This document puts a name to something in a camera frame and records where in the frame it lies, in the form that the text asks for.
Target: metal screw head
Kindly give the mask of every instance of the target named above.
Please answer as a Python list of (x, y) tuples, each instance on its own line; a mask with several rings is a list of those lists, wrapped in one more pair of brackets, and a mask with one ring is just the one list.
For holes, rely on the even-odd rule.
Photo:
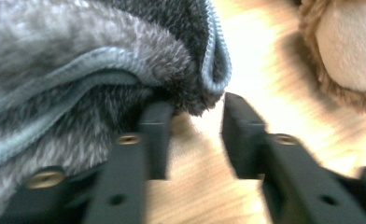
[(59, 171), (46, 171), (32, 176), (26, 183), (28, 189), (45, 189), (60, 184), (66, 176)]
[(276, 143), (281, 145), (297, 145), (297, 140), (287, 134), (277, 134), (274, 137), (274, 140), (276, 141)]
[(140, 140), (140, 137), (134, 134), (124, 135), (117, 140), (117, 143), (119, 143), (120, 145), (133, 145), (140, 142)]

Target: stuffed animal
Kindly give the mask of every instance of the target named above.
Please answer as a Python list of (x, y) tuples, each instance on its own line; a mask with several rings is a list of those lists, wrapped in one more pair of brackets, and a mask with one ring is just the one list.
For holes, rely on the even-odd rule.
[(300, 20), (321, 89), (366, 114), (366, 0), (303, 0)]

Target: brown plush toy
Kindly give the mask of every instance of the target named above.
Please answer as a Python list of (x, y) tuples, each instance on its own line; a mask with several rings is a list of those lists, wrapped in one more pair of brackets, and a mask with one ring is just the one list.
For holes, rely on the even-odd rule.
[(366, 0), (303, 0), (300, 19), (321, 89), (366, 114)]

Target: gray plush fabric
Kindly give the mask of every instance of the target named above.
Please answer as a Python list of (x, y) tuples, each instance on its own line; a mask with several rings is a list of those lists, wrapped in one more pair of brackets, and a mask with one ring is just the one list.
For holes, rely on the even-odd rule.
[(34, 171), (105, 161), (151, 102), (201, 115), (230, 74), (209, 1), (0, 0), (0, 215)]

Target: mounting hole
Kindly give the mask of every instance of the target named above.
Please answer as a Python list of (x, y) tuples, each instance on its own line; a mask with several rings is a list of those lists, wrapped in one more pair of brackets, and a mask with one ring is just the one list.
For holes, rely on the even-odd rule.
[(329, 196), (329, 195), (322, 195), (322, 196), (320, 196), (320, 200), (323, 203), (326, 203), (326, 204), (332, 205), (332, 206), (336, 206), (338, 204), (337, 201), (334, 198), (332, 198), (331, 196)]
[(120, 145), (133, 145), (133, 144), (140, 142), (140, 137), (137, 135), (124, 135), (124, 136), (121, 136), (117, 140), (117, 142)]
[(278, 134), (274, 140), (281, 145), (297, 145), (297, 140), (294, 137), (286, 134)]
[(65, 179), (65, 175), (59, 171), (47, 171), (33, 175), (26, 183), (28, 189), (45, 189), (60, 184)]
[(120, 205), (125, 202), (125, 196), (122, 194), (116, 194), (109, 199), (109, 204), (113, 206)]

